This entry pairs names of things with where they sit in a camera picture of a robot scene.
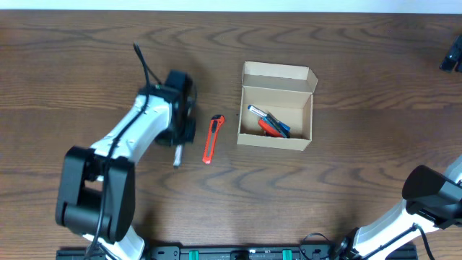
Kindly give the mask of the black whiteboard marker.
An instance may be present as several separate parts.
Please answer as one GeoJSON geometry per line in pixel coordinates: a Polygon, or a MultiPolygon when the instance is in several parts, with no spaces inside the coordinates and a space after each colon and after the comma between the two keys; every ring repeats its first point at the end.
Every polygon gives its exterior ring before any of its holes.
{"type": "Polygon", "coordinates": [[[182,154],[183,154],[183,145],[179,144],[175,148],[174,161],[173,161],[174,168],[179,168],[181,166],[182,154]]]}

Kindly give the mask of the red black stapler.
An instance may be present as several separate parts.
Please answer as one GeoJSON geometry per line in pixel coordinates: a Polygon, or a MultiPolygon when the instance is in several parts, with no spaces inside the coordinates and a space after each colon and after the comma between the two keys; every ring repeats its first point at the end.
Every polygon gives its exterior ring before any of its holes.
{"type": "Polygon", "coordinates": [[[263,129],[266,136],[290,138],[290,127],[275,119],[271,114],[260,118],[258,125],[263,129]]]}

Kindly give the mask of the blue whiteboard marker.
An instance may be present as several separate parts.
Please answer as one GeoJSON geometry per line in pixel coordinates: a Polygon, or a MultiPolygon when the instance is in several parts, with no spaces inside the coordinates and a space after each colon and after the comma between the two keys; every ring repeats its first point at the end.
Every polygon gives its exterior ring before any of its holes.
{"type": "MultiPolygon", "coordinates": [[[[268,113],[262,111],[261,109],[255,107],[254,105],[249,105],[248,106],[248,110],[254,114],[256,114],[257,116],[260,116],[261,118],[263,117],[266,117],[268,115],[268,113]]],[[[276,122],[282,127],[284,128],[285,130],[287,131],[290,131],[290,127],[288,125],[286,125],[285,123],[282,123],[281,121],[279,120],[276,120],[276,122]]]]}

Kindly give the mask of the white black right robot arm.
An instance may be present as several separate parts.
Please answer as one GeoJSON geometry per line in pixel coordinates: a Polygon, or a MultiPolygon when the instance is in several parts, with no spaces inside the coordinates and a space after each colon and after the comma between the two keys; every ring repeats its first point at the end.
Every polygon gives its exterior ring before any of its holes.
{"type": "Polygon", "coordinates": [[[339,259],[386,259],[420,236],[427,255],[427,233],[461,226],[461,158],[444,173],[419,165],[410,173],[402,200],[373,223],[354,229],[332,253],[339,259]]]}

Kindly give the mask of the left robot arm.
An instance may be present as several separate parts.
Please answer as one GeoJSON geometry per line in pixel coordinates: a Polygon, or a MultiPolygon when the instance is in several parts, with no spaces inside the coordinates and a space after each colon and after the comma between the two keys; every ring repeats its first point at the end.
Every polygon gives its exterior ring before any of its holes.
{"type": "Polygon", "coordinates": [[[162,84],[141,88],[131,110],[89,148],[73,146],[64,157],[56,223],[90,240],[80,251],[57,251],[57,259],[146,259],[146,242],[132,226],[135,167],[151,143],[175,148],[178,167],[192,142],[193,80],[172,70],[162,84]]]}

